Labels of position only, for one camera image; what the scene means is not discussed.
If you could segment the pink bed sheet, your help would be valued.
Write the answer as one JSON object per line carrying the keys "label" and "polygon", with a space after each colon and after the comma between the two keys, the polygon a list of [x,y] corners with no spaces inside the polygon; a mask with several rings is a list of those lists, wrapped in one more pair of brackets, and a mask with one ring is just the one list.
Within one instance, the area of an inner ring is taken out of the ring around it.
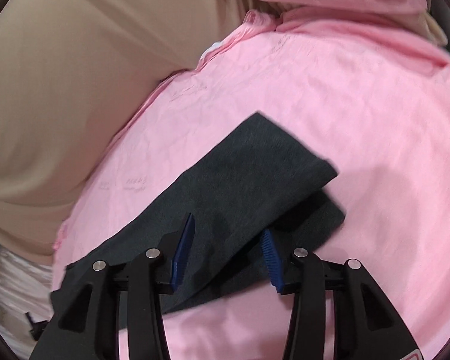
{"label": "pink bed sheet", "polygon": [[62,225],[52,288],[255,112],[338,172],[345,222],[319,256],[362,261],[434,358],[450,339],[450,55],[364,17],[251,13],[161,85]]}

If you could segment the dark grey pants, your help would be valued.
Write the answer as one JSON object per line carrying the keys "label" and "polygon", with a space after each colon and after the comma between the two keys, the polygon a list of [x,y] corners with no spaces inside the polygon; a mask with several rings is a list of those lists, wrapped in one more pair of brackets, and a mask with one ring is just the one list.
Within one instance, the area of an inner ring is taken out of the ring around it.
{"label": "dark grey pants", "polygon": [[343,224],[345,213],[324,190],[336,176],[332,165],[265,116],[249,116],[116,235],[68,265],[52,306],[65,306],[94,261],[131,261],[178,229],[186,214],[195,217],[196,233],[184,282],[162,301],[162,311],[244,290],[268,276],[260,250],[264,230],[314,251]]}

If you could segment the beige headboard cover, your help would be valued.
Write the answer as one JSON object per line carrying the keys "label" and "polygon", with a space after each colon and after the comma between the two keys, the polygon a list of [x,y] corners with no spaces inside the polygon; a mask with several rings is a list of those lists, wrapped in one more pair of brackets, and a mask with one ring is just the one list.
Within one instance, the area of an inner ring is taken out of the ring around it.
{"label": "beige headboard cover", "polygon": [[113,137],[255,0],[9,0],[0,14],[0,243],[50,264]]}

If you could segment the white satin curtain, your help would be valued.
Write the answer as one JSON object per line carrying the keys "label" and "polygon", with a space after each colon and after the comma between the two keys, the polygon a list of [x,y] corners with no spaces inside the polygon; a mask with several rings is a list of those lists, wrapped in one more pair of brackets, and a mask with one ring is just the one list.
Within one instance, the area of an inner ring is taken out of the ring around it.
{"label": "white satin curtain", "polygon": [[26,314],[50,320],[52,269],[17,256],[0,245],[0,334],[20,359],[35,347]]}

